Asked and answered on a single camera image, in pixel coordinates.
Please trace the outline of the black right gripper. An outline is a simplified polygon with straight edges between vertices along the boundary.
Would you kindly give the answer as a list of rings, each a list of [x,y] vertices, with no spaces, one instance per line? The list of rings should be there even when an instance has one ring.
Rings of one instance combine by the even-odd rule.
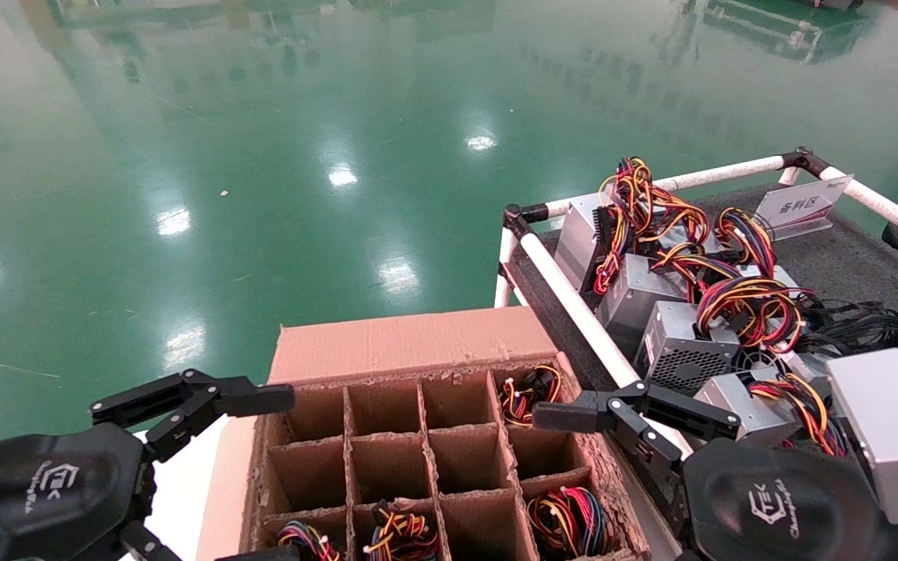
[[[850,461],[735,443],[738,415],[660,386],[542,402],[533,425],[612,437],[660,509],[688,505],[689,547],[703,560],[870,560],[886,541],[886,515]],[[720,439],[684,461],[659,425]]]

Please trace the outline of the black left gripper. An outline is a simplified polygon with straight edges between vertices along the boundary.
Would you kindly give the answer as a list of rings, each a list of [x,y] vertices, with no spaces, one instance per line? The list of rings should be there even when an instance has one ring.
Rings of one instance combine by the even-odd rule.
[[[95,402],[97,425],[86,431],[1,440],[0,560],[181,560],[143,524],[154,498],[150,462],[172,458],[220,418],[294,407],[290,384],[186,369]],[[124,430],[154,418],[145,446]],[[215,558],[299,559],[295,546]]]

